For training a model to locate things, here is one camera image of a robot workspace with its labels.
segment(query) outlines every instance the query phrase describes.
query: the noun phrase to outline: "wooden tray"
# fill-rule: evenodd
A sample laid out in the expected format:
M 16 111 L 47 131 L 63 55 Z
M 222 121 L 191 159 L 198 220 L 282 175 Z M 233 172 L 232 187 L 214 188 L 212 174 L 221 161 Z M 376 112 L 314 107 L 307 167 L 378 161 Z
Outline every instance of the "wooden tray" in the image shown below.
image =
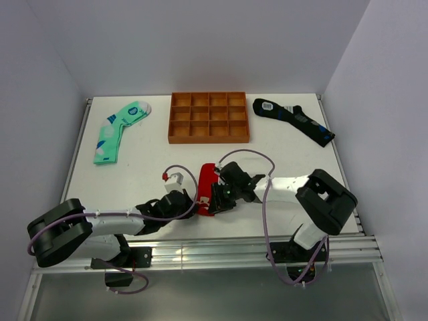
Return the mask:
M 173 92 L 168 141 L 249 142 L 245 92 Z

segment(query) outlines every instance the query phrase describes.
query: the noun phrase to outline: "cable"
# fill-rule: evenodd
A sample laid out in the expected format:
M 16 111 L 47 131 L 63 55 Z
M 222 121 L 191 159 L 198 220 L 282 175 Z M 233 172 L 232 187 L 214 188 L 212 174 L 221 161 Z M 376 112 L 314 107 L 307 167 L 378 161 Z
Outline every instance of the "cable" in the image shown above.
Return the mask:
M 306 284 L 311 284 L 312 282 L 315 282 L 319 275 L 326 269 L 327 263 L 328 263 L 328 258 L 329 258 L 329 252 L 330 252 L 330 242 L 328 240 L 328 236 L 324 237 L 322 239 L 322 241 L 320 242 L 320 244 L 318 245 L 318 247 L 316 248 L 314 254 L 312 255 L 312 257 L 310 258 L 308 264 L 306 265 L 306 267 L 304 268 L 303 272 L 299 275 L 299 277 L 297 279 L 295 279 L 294 281 L 290 278 L 290 277 L 284 277 L 276 263 L 274 260 L 274 256 L 272 254 L 272 249 L 270 248 L 270 241 L 269 241 L 269 233 L 268 233 L 268 221 L 267 221 L 267 217 L 266 217 L 266 203 L 267 203 L 267 199 L 268 199 L 268 193 L 269 193 L 269 189 L 272 186 L 272 179 L 271 179 L 271 175 L 275 170 L 275 162 L 268 157 L 267 155 L 263 154 L 262 152 L 258 152 L 256 150 L 252 150 L 252 149 L 237 149 L 237 150 L 233 150 L 231 152 L 228 152 L 225 156 L 223 156 L 219 163 L 221 164 L 221 162 L 223 162 L 229 155 L 235 154 L 236 152 L 252 152 L 254 154 L 258 154 L 262 157 L 264 157 L 265 159 L 267 159 L 268 161 L 270 161 L 270 163 L 272 164 L 272 168 L 269 171 L 268 175 L 268 180 L 267 180 L 267 186 L 266 186 L 266 190 L 265 193 L 263 194 L 263 201 L 261 202 L 261 217 L 262 217 L 262 221 L 263 221 L 263 232 L 264 232 L 264 237 L 265 237 L 265 243 L 266 243 L 266 249 L 267 249 L 267 256 L 269 258 L 269 261 L 272 265 L 272 268 L 274 269 L 274 271 L 276 272 L 276 274 L 278 275 L 279 279 L 290 286 L 294 286 L 296 284 L 298 284 L 303 277 L 306 275 L 306 273 L 308 273 L 310 266 L 314 263 L 316 256 L 318 255 L 318 253 L 320 252 L 320 250 L 322 249 L 322 246 L 324 244 L 326 244 L 326 249 L 327 249 L 327 254 L 326 254 L 326 261 L 324 262 L 324 266 L 322 267 L 321 272 L 312 280 L 309 282 L 306 282 Z
M 135 272 L 135 271 L 129 271 L 129 270 L 126 270 L 126 269 L 122 269 L 121 267 L 117 267 L 117 266 L 114 266 L 112 264 L 109 264 L 108 262 L 104 261 L 103 259 L 95 259 L 95 261 L 101 262 L 107 268 L 115 269 L 115 270 L 118 270 L 118 271 L 121 271 L 121 272 L 124 272 L 124 273 L 127 273 L 127 274 L 131 274 L 133 276 L 138 276 L 138 277 L 140 277 L 140 278 L 142 278 L 142 279 L 144 279 L 146 281 L 146 284 L 143 287 L 141 287 L 141 288 L 139 288 L 139 289 L 137 289 L 135 291 L 119 291 L 119 290 L 116 290 L 115 288 L 108 288 L 111 292 L 114 292 L 116 294 L 137 294 L 137 293 L 140 293 L 140 292 L 144 291 L 145 289 L 147 289 L 147 287 L 148 287 L 148 278 L 144 274 L 138 273 L 138 272 Z
M 182 166 L 182 165 L 171 165 L 171 166 L 168 166 L 164 170 L 164 173 L 166 173 L 170 169 L 173 169 L 173 168 L 176 168 L 176 167 L 180 168 L 180 169 L 183 169 L 184 171 L 186 171 L 189 174 L 189 176 L 192 178 L 192 180 L 193 180 L 193 182 L 195 184 L 195 188 L 196 188 L 195 198 L 193 199 L 192 205 L 183 214 L 180 214 L 180 215 L 178 215 L 176 217 L 167 218 L 167 219 L 161 219 L 161 218 L 156 218 L 156 217 L 151 217 L 151 216 L 147 216 L 147 215 L 143 215 L 143 214 L 136 214 L 136 213 L 130 213 L 130 214 L 127 214 L 127 213 L 99 213 L 99 214 L 97 214 L 97 213 L 78 213 L 78 214 L 73 214 L 73 215 L 64 217 L 62 219 L 58 219 L 57 221 L 54 221 L 54 222 L 48 224 L 43 229 L 41 229 L 40 231 L 38 231 L 31 238 L 30 242 L 28 243 L 27 253 L 29 255 L 31 255 L 31 256 L 35 256 L 35 253 L 33 252 L 32 247 L 33 247 L 34 243 L 37 241 L 37 239 L 40 237 L 40 235 L 42 235 L 43 233 L 45 233 L 47 230 L 51 229 L 52 227 L 55 227 L 55 226 L 57 226 L 59 224 L 62 224 L 65 221 L 69 221 L 69 220 L 72 220 L 72 219 L 77 219 L 77 218 L 81 218 L 81 217 L 98 217 L 98 216 L 103 216 L 103 217 L 107 217 L 107 216 L 131 216 L 131 217 L 136 217 L 136 218 L 139 218 L 139 219 L 148 219 L 148 220 L 151 220 L 151 221 L 168 222 L 168 221 L 174 221 L 175 219 L 180 219 L 180 218 L 186 216 L 187 214 L 190 213 L 190 211 L 196 205 L 197 197 L 198 197 L 198 184 L 197 184 L 196 178 L 192 174 L 192 172 L 189 169 L 187 169 L 186 167 Z M 143 278 L 144 280 L 146 280 L 146 284 L 142 288 L 140 288 L 138 290 L 135 290 L 135 291 L 129 291 L 129 292 L 127 292 L 127 291 L 118 291 L 116 289 L 110 288 L 110 290 L 113 291 L 114 293 L 117 293 L 117 294 L 136 294 L 136 293 L 139 293 L 141 291 L 144 291 L 147 288 L 147 286 L 148 286 L 148 278 L 144 274 L 138 273 L 138 272 L 129 271 L 129 270 L 126 270 L 126 269 L 122 269 L 121 267 L 116 267 L 116 266 L 111 265 L 108 262 L 104 261 L 103 259 L 96 259 L 96 260 L 102 262 L 105 266 L 107 266 L 109 268 L 116 269 L 116 270 L 124 272 L 124 273 L 132 274 L 134 276 L 138 276 L 138 277 Z

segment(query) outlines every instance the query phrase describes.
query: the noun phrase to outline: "black mount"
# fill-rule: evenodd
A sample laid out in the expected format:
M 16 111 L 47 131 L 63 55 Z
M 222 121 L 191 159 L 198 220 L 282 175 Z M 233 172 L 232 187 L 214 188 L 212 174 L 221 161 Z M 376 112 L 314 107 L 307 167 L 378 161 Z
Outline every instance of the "black mount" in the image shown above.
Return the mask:
M 50 223 L 64 217 L 82 213 L 85 208 L 79 199 L 68 199 L 38 217 L 27 226 L 32 238 Z M 90 236 L 92 224 L 84 217 L 61 223 L 40 235 L 33 245 L 39 267 L 47 268 L 67 259 Z
M 339 235 L 358 200 L 326 171 L 316 169 L 308 182 L 298 189 L 297 200 L 311 220 L 327 234 Z
M 306 250 L 294 241 L 294 236 L 297 234 L 297 231 L 301 228 L 300 226 L 296 232 L 294 232 L 292 238 L 288 242 L 270 242 L 270 249 L 272 251 L 272 256 L 274 257 L 275 263 L 304 263 L 309 262 L 310 258 L 314 255 L 317 247 L 320 245 L 320 242 L 315 244 L 312 249 Z M 326 245 L 323 244 L 321 250 L 315 257 L 315 261 L 321 262 L 326 261 L 327 258 L 327 249 Z M 288 276 L 295 280 L 302 273 L 304 266 L 287 266 Z M 300 280 L 302 282 L 312 281 L 316 276 L 315 264 L 312 263 L 310 269 L 305 274 L 305 276 Z

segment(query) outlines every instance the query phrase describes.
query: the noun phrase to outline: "mint green sock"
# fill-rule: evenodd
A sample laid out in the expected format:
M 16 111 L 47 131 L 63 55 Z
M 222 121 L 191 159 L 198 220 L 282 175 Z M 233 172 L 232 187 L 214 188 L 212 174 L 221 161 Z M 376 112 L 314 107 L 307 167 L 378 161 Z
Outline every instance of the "mint green sock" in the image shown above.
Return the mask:
M 123 127 L 132 126 L 148 116 L 150 112 L 151 107 L 149 104 L 137 101 L 126 105 L 119 112 L 108 117 L 101 126 L 94 164 L 116 163 Z

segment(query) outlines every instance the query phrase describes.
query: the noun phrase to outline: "white table surface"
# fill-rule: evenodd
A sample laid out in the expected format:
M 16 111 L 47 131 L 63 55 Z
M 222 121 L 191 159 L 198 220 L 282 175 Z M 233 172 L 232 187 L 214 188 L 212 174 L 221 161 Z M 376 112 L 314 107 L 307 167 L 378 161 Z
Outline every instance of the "white table surface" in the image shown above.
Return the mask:
M 171 96 L 95 97 L 66 198 L 77 197 L 91 209 L 130 208 L 149 199 L 160 199 L 166 194 L 161 176 L 167 166 L 184 165 L 198 178 L 202 164 L 216 163 L 224 154 L 237 148 L 250 148 L 270 156 L 276 163 L 275 177 L 308 175 L 319 168 L 343 184 L 331 144 L 322 148 L 285 122 L 256 116 L 252 110 L 256 98 L 272 100 L 282 106 L 301 105 L 305 114 L 325 125 L 315 94 L 248 94 L 248 144 L 169 144 L 167 133 Z M 148 102 L 152 113 L 124 129 L 116 164 L 93 164 L 101 123 L 135 100 Z M 266 174 L 270 169 L 270 164 L 255 154 L 241 152 L 230 156 L 227 161 L 237 161 L 251 176 Z M 186 174 L 183 185 L 193 197 L 195 188 Z M 300 224 L 310 221 L 297 204 L 268 203 L 267 209 L 270 235 L 292 235 Z M 350 216 L 343 233 L 358 233 L 354 215 Z M 232 211 L 214 217 L 196 215 L 191 219 L 173 221 L 159 232 L 139 239 L 213 239 L 262 235 L 261 205 L 238 201 Z

